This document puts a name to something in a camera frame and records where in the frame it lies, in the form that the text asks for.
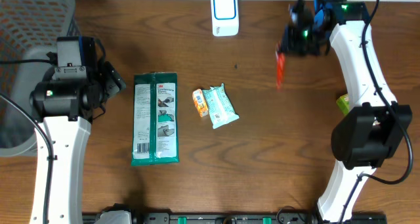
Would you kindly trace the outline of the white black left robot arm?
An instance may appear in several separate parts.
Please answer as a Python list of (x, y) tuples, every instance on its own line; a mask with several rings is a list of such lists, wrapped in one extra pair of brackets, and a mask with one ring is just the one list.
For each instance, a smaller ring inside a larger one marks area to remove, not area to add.
[(108, 62), (52, 68), (31, 93), (37, 170), (31, 223), (82, 223), (83, 164), (93, 111), (126, 84)]

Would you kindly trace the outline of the green 3M gloves package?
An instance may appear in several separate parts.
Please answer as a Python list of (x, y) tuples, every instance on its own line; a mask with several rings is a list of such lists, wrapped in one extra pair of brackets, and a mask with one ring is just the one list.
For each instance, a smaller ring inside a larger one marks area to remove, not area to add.
[(134, 77), (132, 166), (179, 162), (177, 89), (174, 72)]

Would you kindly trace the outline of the red snack bar wrapper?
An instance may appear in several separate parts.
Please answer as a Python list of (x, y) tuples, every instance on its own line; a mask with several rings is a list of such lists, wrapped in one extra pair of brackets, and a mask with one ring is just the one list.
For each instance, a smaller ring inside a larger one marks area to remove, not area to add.
[(276, 46), (276, 88), (280, 89), (284, 83), (285, 55), (281, 44)]

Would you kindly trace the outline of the orange Kleenex tissue pack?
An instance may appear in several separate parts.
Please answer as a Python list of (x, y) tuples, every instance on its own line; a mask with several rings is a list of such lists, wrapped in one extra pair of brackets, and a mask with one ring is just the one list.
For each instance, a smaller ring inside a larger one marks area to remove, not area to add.
[(205, 97), (203, 95), (203, 91), (201, 89), (196, 89), (192, 93), (192, 98), (194, 105), (201, 117), (207, 116), (209, 109), (205, 100)]

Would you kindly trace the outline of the green yellow juice carton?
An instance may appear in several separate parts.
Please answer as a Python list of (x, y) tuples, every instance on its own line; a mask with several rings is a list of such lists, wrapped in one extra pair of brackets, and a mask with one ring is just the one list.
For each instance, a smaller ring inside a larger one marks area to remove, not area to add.
[(347, 94), (340, 96), (336, 100), (336, 104), (339, 107), (340, 111), (346, 116), (350, 111), (349, 97)]

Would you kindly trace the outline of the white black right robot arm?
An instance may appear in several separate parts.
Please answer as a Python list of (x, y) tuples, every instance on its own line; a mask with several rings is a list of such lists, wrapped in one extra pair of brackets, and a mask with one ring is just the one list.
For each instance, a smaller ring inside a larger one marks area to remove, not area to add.
[(385, 223), (384, 215), (353, 215), (362, 187), (392, 158), (400, 143), (410, 144), (410, 106), (398, 103), (375, 53), (369, 11), (362, 1), (305, 0), (289, 8), (291, 22), (276, 47), (276, 83), (284, 82), (287, 55), (318, 56), (334, 50), (346, 84), (348, 112), (331, 134), (333, 172), (314, 210), (303, 223)]

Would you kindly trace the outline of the light blue wipes pack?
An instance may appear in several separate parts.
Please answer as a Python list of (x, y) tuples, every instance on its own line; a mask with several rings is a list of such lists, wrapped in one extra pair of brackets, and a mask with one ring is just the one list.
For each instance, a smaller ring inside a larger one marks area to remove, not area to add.
[(213, 129), (238, 120), (240, 117), (236, 114), (230, 99), (228, 98), (224, 84), (203, 90), (208, 112), (213, 124)]

